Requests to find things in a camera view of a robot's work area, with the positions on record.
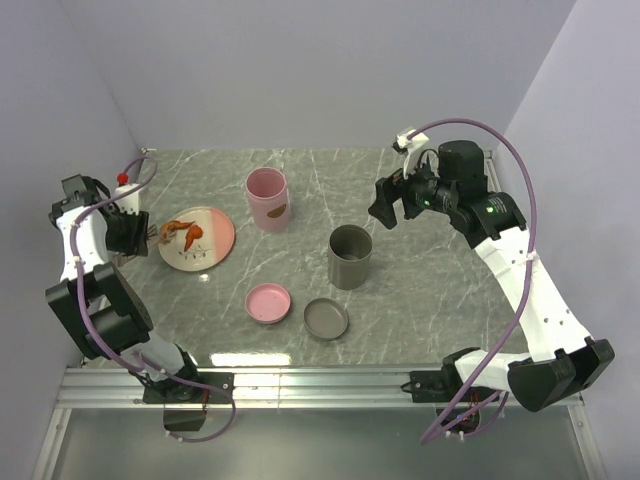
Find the metal tongs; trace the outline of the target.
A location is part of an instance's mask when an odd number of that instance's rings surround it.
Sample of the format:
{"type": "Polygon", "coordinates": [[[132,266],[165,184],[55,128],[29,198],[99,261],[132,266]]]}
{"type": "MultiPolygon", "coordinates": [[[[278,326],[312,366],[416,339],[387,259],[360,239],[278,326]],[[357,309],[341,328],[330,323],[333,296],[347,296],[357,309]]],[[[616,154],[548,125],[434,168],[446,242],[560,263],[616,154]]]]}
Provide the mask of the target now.
{"type": "MultiPolygon", "coordinates": [[[[146,245],[148,252],[157,249],[160,244],[166,243],[168,238],[163,235],[156,225],[152,225],[147,229],[146,245]]],[[[124,255],[118,253],[113,256],[112,262],[118,268],[124,266],[126,263],[136,259],[135,255],[124,255]]]]}

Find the orange chicken wing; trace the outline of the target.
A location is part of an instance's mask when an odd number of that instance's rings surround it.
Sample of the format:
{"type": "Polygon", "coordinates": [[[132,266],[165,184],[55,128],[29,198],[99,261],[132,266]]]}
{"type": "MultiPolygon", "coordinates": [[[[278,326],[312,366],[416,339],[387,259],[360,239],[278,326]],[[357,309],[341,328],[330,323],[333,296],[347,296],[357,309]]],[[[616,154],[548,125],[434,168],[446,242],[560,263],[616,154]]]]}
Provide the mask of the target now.
{"type": "Polygon", "coordinates": [[[194,222],[182,222],[178,220],[172,220],[163,224],[160,228],[160,241],[170,241],[178,231],[188,230],[193,224],[194,222]]]}

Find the orange carrot piece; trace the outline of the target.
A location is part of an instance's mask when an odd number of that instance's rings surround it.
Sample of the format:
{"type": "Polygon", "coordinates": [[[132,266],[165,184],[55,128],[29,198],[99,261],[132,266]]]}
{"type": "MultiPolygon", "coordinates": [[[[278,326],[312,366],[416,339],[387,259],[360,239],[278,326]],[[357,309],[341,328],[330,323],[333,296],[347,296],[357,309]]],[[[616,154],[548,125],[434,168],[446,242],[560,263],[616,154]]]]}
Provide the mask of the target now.
{"type": "Polygon", "coordinates": [[[191,248],[193,243],[196,240],[200,239],[202,236],[203,236],[203,230],[200,226],[196,224],[190,225],[185,234],[185,244],[184,244],[183,251],[187,252],[191,248]]]}

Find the grey cylindrical container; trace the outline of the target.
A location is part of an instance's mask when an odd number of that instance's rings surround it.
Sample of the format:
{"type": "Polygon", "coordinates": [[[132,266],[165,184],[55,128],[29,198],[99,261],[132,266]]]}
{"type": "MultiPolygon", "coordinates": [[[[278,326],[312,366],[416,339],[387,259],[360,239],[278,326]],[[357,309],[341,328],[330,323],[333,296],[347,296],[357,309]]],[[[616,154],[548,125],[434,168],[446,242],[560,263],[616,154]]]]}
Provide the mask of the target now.
{"type": "Polygon", "coordinates": [[[341,225],[332,231],[328,243],[328,279],[340,290],[354,290],[368,277],[373,241],[357,225],[341,225]]]}

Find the grey container lid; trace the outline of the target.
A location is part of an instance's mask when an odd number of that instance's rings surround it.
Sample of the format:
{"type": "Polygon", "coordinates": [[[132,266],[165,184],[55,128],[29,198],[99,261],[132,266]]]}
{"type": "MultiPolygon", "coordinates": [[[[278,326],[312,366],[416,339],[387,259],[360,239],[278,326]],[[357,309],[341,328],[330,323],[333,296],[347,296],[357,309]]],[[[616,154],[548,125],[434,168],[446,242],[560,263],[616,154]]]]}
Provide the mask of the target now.
{"type": "Polygon", "coordinates": [[[349,316],[344,307],[329,298],[310,301],[303,311],[307,331],[321,340],[336,340],[348,329],[349,316]]]}

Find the pink container lid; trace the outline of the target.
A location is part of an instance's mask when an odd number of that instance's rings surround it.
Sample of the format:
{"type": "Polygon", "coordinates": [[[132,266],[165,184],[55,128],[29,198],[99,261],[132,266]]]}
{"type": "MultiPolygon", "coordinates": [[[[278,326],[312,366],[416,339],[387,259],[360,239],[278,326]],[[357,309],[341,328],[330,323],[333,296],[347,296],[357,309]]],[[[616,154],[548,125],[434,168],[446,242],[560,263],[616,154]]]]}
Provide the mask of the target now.
{"type": "Polygon", "coordinates": [[[248,315],[263,325],[283,320],[291,308],[289,292],[281,285],[265,283],[250,290],[245,299],[248,315]]]}

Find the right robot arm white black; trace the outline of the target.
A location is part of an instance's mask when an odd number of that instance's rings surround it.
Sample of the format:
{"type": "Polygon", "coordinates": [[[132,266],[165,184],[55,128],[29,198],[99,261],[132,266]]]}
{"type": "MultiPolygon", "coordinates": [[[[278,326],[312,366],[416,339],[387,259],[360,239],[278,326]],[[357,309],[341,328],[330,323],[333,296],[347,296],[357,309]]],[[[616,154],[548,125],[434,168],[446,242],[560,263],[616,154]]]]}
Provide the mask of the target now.
{"type": "Polygon", "coordinates": [[[369,213],[388,229],[397,224],[396,201],[407,220],[424,211],[446,215],[499,283],[527,342],[526,353],[498,353],[479,375],[474,370],[485,352],[468,348],[448,356],[444,393],[461,400],[476,387],[503,390],[537,412],[589,388],[613,361],[612,345],[595,339],[570,311],[530,249],[531,231],[515,201],[490,190],[483,150],[469,140],[437,149],[428,143],[423,134],[394,142],[404,164],[376,181],[369,213]]]}

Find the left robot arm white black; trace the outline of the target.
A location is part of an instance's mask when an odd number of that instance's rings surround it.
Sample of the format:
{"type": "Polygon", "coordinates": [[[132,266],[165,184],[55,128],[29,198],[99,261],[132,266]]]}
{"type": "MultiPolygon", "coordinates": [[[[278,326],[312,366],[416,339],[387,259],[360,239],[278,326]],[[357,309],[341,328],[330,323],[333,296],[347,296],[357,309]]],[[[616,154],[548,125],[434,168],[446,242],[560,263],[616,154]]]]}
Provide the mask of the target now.
{"type": "Polygon", "coordinates": [[[117,264],[147,255],[150,241],[164,236],[137,206],[141,185],[123,181],[110,191],[75,175],[62,188],[65,197],[52,205],[49,219],[62,236],[64,266],[45,299],[82,355],[121,366],[153,403],[231,404],[233,379],[204,377],[184,349],[156,335],[117,264]]]}

